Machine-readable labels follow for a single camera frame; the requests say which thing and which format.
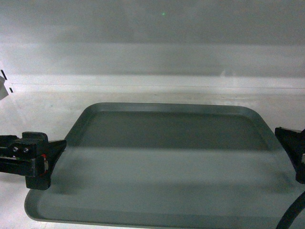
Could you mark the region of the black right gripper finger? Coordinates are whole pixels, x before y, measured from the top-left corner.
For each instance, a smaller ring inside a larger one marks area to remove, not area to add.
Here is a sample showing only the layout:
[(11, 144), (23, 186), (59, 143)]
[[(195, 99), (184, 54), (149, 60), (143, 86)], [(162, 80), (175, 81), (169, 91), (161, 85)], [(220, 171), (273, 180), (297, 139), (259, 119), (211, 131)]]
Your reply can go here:
[(305, 183), (305, 130), (275, 129), (275, 136), (286, 151), (295, 170), (295, 179)]

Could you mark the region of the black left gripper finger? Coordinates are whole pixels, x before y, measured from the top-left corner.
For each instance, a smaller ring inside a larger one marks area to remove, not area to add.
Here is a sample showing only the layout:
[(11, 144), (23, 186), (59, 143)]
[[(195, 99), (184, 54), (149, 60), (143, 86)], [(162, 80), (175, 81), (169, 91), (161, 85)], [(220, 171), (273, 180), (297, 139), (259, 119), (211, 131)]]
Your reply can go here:
[(48, 169), (35, 177), (26, 176), (26, 187), (35, 190), (47, 190), (51, 186), (51, 175), (55, 168), (55, 165), (64, 152), (67, 146), (66, 140), (51, 141), (47, 147), (47, 151), (41, 154), (44, 158), (44, 165), (48, 166)]
[(45, 133), (42, 132), (23, 132), (22, 133), (23, 139), (31, 139), (31, 140), (39, 140), (45, 143), (48, 143), (48, 137)]

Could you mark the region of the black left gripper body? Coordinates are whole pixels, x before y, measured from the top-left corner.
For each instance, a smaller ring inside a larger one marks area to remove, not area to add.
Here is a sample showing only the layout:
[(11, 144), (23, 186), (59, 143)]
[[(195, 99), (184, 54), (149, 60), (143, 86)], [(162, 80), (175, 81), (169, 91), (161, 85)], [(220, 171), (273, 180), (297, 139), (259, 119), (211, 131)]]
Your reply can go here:
[(37, 138), (23, 135), (0, 137), (0, 171), (25, 177), (36, 177)]

